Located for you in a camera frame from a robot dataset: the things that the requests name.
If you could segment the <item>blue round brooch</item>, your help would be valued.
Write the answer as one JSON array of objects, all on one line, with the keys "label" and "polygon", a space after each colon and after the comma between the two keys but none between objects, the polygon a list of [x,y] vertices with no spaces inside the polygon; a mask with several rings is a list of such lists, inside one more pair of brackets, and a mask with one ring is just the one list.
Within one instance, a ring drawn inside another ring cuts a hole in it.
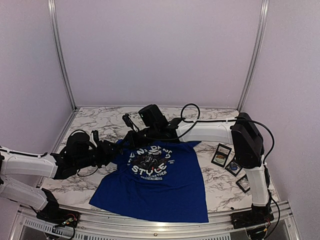
[{"label": "blue round brooch", "polygon": [[235,163],[231,163],[231,164],[229,165],[229,168],[230,168],[232,171],[236,171],[236,170],[238,169],[238,166],[237,166],[237,164],[235,164]]}]

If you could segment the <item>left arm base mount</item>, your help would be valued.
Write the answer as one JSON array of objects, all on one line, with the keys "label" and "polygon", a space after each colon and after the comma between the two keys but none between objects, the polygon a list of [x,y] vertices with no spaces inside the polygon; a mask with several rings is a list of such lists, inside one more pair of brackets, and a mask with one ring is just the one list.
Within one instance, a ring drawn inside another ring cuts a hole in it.
[{"label": "left arm base mount", "polygon": [[78,211],[60,208],[56,202],[48,202],[42,210],[36,211],[36,217],[54,224],[55,227],[76,228],[80,213]]}]

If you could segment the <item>blue panda print t-shirt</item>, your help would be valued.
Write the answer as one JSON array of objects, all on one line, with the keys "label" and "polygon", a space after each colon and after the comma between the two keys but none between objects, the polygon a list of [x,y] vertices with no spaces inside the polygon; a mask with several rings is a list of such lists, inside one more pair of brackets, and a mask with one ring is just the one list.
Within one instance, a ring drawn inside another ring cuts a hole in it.
[{"label": "blue panda print t-shirt", "polygon": [[89,204],[152,222],[207,223],[205,184],[195,147],[199,141],[155,141],[125,149],[116,170],[100,182]]}]

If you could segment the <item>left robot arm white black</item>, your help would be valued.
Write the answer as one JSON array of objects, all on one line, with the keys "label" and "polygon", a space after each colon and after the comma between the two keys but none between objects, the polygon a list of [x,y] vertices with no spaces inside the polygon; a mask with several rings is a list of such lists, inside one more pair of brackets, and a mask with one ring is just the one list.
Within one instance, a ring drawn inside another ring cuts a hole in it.
[{"label": "left robot arm white black", "polygon": [[0,149],[0,196],[44,213],[53,223],[63,219],[63,211],[50,190],[32,187],[13,175],[40,176],[53,180],[65,180],[87,167],[108,165],[123,145],[100,140],[93,130],[75,130],[67,138],[59,153],[33,154],[1,147]]}]

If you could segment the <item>green round brooch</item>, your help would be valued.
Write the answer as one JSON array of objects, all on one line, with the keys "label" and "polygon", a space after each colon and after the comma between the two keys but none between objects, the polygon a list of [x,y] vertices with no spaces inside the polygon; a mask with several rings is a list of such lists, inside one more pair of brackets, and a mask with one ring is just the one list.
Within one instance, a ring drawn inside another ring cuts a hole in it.
[{"label": "green round brooch", "polygon": [[215,161],[216,162],[224,162],[226,160],[226,157],[224,156],[224,155],[221,155],[221,154],[217,154],[216,156],[215,156]]}]

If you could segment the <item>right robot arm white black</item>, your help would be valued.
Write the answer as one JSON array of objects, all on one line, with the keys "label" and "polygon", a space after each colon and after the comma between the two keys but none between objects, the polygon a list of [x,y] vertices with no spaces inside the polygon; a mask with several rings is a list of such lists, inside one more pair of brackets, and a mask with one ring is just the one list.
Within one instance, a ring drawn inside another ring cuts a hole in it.
[{"label": "right robot arm white black", "polygon": [[252,224],[258,224],[267,216],[272,202],[270,175],[266,165],[268,154],[265,153],[264,139],[258,130],[258,126],[264,128],[264,124],[252,120],[245,112],[226,119],[201,120],[197,117],[187,120],[180,116],[168,121],[155,104],[145,106],[138,114],[145,125],[144,129],[139,129],[129,114],[122,117],[126,126],[131,128],[126,138],[132,147],[154,141],[232,144],[235,160],[244,168],[251,190],[252,209],[247,219]]}]

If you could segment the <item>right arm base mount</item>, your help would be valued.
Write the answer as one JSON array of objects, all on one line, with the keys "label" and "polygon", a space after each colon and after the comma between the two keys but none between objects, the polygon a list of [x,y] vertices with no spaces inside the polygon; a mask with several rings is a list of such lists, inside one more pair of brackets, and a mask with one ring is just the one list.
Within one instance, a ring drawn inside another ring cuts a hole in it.
[{"label": "right arm base mount", "polygon": [[274,215],[268,206],[252,206],[250,210],[231,214],[231,224],[234,229],[247,228],[260,224],[269,224]]}]

